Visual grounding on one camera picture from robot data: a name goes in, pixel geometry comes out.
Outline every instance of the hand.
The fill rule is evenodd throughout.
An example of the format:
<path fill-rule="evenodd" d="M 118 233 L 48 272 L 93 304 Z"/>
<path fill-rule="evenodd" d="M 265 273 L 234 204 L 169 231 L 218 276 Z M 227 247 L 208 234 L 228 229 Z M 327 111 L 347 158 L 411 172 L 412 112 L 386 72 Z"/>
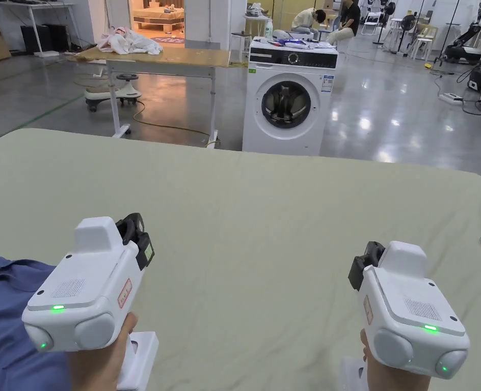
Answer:
<path fill-rule="evenodd" d="M 427 391 L 429 389 L 430 376 L 391 368 L 376 361 L 369 349 L 364 329 L 360 331 L 360 340 L 364 344 L 369 391 Z"/>
<path fill-rule="evenodd" d="M 125 360 L 128 334 L 137 324 L 133 312 L 126 316 L 121 332 L 110 346 L 68 354 L 72 391 L 113 391 Z"/>

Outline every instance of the white controller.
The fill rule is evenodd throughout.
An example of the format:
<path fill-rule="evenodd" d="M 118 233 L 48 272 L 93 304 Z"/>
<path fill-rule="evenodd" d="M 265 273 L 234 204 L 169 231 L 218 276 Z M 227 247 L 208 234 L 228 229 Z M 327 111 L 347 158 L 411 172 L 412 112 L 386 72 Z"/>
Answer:
<path fill-rule="evenodd" d="M 101 349 L 115 341 L 154 255 L 143 230 L 138 213 L 117 225 L 110 217 L 96 217 L 76 227 L 74 251 L 23 311 L 25 329 L 39 351 Z M 129 336 L 118 390 L 146 389 L 158 346 L 154 332 Z"/>
<path fill-rule="evenodd" d="M 370 242 L 355 257 L 350 281 L 369 348 L 380 363 L 442 379 L 464 363 L 470 341 L 463 324 L 436 286 L 425 278 L 427 256 L 413 244 Z M 340 389 L 367 390 L 366 364 L 344 358 Z"/>

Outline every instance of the power strip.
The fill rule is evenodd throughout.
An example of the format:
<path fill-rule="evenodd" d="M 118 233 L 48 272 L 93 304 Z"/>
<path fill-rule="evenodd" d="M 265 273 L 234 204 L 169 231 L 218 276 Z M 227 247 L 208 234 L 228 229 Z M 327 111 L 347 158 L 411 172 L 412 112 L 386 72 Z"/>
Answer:
<path fill-rule="evenodd" d="M 463 98 L 459 95 L 453 94 L 451 92 L 445 92 L 444 94 L 438 95 L 438 97 L 443 101 L 450 103 L 451 105 L 461 105 Z"/>

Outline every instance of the white shirt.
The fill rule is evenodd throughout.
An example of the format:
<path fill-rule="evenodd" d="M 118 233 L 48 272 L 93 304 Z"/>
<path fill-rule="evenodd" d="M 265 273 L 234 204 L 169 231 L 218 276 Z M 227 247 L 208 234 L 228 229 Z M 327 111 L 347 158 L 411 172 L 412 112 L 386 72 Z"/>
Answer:
<path fill-rule="evenodd" d="M 291 28 L 294 29 L 295 27 L 311 27 L 313 26 L 313 13 L 315 12 L 315 8 L 308 8 L 302 11 L 299 15 L 297 15 L 293 22 L 291 23 Z"/>

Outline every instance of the black shirt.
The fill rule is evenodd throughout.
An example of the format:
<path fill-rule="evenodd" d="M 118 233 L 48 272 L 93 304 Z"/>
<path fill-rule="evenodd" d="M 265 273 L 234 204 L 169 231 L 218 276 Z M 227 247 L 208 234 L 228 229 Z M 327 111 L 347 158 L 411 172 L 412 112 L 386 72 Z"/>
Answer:
<path fill-rule="evenodd" d="M 351 23 L 349 28 L 353 30 L 353 35 L 356 36 L 356 33 L 358 32 L 358 24 L 360 23 L 360 8 L 358 8 L 355 2 L 342 12 L 342 25 L 346 24 L 350 19 L 353 20 L 353 23 Z"/>

